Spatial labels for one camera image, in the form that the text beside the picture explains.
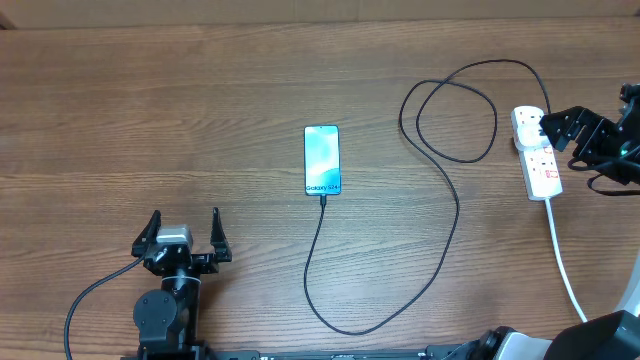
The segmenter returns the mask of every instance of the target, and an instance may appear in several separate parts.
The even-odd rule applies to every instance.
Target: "power strip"
[[[562,193],[553,147],[542,132],[544,112],[534,106],[519,106],[511,112],[513,140],[520,155],[529,200],[541,201]]]

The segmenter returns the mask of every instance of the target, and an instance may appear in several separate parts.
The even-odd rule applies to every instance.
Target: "samsung galaxy phone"
[[[337,126],[304,128],[304,178],[307,195],[340,194],[342,178]]]

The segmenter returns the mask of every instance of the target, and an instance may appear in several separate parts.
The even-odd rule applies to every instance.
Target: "wooden table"
[[[495,101],[498,138],[481,163],[442,160],[462,202],[445,265],[417,303],[367,336],[332,332],[304,298],[320,209],[304,194],[302,129],[337,124],[342,141],[343,193],[329,199],[310,293],[330,322],[362,329],[424,285],[453,221],[442,176],[398,132],[411,86],[514,58],[539,71],[554,110],[617,119],[620,84],[640,82],[639,34],[637,18],[0,32],[0,358],[64,358],[71,302],[133,260],[152,211],[188,223],[204,251],[213,206],[234,253],[203,282],[199,336],[215,349],[420,348],[498,325],[555,336],[579,319],[511,140],[511,109],[543,106],[524,68],[458,78]],[[427,93],[410,101],[409,123]],[[441,151],[477,156],[491,109],[444,89],[423,129]],[[640,205],[589,191],[586,174],[561,175],[553,202],[567,272],[586,314],[601,316],[640,247]],[[90,294],[72,324],[75,358],[132,354],[133,305],[159,285],[139,267]]]

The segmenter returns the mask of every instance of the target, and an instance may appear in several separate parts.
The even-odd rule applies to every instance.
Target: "blue phone wallpaper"
[[[304,168],[308,195],[340,194],[340,141],[335,125],[304,128]]]

